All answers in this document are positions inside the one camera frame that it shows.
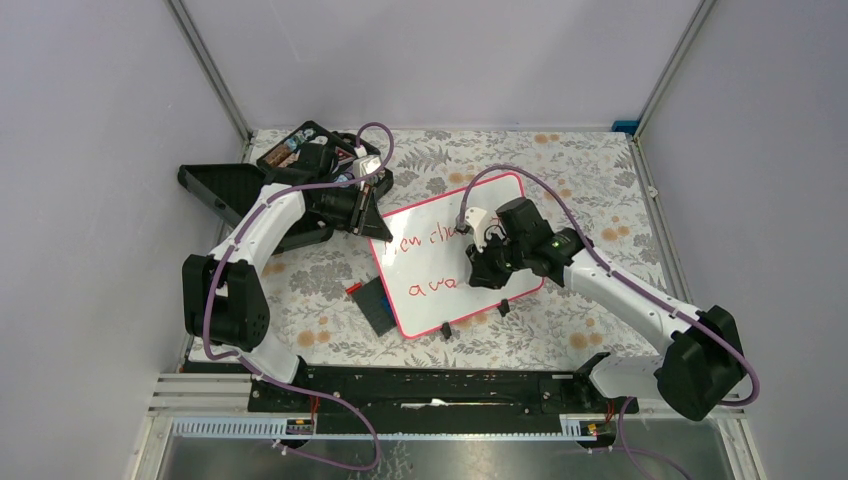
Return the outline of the red marker cap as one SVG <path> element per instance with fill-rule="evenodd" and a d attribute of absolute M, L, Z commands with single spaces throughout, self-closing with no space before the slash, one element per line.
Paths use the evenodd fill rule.
<path fill-rule="evenodd" d="M 355 291 L 359 290 L 362 287 L 362 285 L 363 284 L 361 282 L 357 282 L 357 283 L 353 284 L 352 286 L 350 286 L 349 288 L 347 288 L 345 290 L 346 294 L 352 295 Z"/>

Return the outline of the pink framed whiteboard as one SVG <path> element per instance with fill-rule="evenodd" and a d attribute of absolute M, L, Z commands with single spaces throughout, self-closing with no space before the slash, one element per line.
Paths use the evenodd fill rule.
<path fill-rule="evenodd" d="M 462 187 L 390 212 L 383 220 L 390 242 L 372 240 L 378 274 L 401 335 L 412 339 L 496 308 L 541 289 L 528 270 L 511 275 L 499 290 L 469 285 L 465 254 L 473 235 L 455 231 Z"/>

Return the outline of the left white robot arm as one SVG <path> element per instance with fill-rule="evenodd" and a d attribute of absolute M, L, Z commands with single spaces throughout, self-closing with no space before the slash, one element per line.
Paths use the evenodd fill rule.
<path fill-rule="evenodd" d="M 301 146 L 296 162 L 274 169 L 232 232 L 206 255 L 182 266 L 186 331 L 211 360 L 234 358 L 272 386 L 288 411 L 309 401 L 310 385 L 297 375 L 301 359 L 268 333 L 271 314 L 260 275 L 284 237 L 310 213 L 356 235 L 390 240 L 376 206 L 376 185 L 389 155 L 356 145 L 343 169 L 327 146 Z"/>

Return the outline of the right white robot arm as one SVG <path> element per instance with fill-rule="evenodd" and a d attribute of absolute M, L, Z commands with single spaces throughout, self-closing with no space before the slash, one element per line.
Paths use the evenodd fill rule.
<path fill-rule="evenodd" d="M 677 300 L 617 267 L 575 229 L 554 231 L 531 200 L 515 198 L 493 213 L 468 208 L 457 226 L 473 237 L 465 250 L 470 286 L 498 290 L 530 271 L 598 303 L 653 346 L 653 355 L 599 354 L 584 365 L 586 377 L 573 386 L 583 410 L 597 412 L 624 397 L 657 399 L 700 421 L 728 405 L 728 395 L 747 377 L 730 312 Z"/>

